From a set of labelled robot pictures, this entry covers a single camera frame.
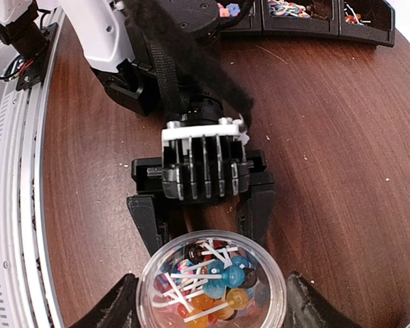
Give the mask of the black three-compartment candy bin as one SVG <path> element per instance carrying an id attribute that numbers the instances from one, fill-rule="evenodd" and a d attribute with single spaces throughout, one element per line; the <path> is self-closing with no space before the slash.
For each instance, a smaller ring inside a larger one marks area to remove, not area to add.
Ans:
<path id="1" fill-rule="evenodd" d="M 310 36 L 393 47 L 395 11 L 387 1 L 254 1 L 231 36 Z"/>

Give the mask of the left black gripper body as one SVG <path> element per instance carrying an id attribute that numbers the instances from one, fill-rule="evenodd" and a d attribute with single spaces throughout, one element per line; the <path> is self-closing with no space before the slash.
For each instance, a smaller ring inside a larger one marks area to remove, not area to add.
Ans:
<path id="1" fill-rule="evenodd" d="M 170 205 L 215 204 L 250 191 L 274 191 L 264 152 L 249 150 L 240 159 L 187 157 L 163 164 L 161 157 L 135 159 L 131 178 L 137 196 L 155 196 Z"/>

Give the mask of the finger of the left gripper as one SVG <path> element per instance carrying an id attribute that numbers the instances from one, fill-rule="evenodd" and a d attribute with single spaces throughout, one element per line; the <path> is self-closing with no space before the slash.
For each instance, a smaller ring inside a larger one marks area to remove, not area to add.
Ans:
<path id="1" fill-rule="evenodd" d="M 242 194 L 237 204 L 238 232 L 264 245 L 275 198 L 274 191 L 250 191 Z"/>
<path id="2" fill-rule="evenodd" d="M 169 241 L 164 201 L 155 196 L 131 196 L 126 204 L 148 253 L 153 256 Z"/>

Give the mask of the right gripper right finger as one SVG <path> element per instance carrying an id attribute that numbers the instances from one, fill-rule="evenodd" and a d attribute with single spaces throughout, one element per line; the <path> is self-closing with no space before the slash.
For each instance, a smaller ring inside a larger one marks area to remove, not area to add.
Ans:
<path id="1" fill-rule="evenodd" d="M 283 327 L 361 327 L 332 306 L 300 273 L 286 281 L 287 310 Z"/>

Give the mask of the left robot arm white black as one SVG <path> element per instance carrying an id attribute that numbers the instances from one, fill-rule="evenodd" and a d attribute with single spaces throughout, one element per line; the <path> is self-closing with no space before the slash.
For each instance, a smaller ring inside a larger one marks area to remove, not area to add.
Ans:
<path id="1" fill-rule="evenodd" d="M 126 203 L 153 254 L 169 241 L 169 212 L 237 196 L 238 230 L 262 243 L 275 202 L 264 153 L 246 150 L 253 98 L 217 61 L 219 36 L 249 15 L 216 1 L 61 1 L 106 94 L 147 116 L 162 108 L 162 154 L 132 162 Z"/>

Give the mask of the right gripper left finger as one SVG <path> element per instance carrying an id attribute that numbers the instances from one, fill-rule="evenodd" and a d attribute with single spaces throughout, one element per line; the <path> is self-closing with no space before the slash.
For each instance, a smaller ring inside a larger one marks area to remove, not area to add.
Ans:
<path id="1" fill-rule="evenodd" d="M 118 283 L 71 327 L 138 327 L 136 291 L 139 279 L 132 273 Z"/>

